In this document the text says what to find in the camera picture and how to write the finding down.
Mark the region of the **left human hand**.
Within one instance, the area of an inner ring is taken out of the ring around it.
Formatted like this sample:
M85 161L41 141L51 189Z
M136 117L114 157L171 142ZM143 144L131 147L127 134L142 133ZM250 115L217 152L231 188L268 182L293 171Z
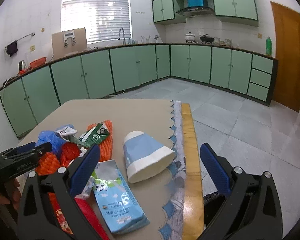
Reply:
M18 211L20 200L21 200L21 193L19 191L19 181L17 178L10 180L8 183L4 184L4 191L2 194L0 192L0 204L1 205L8 205L12 204L14 209Z

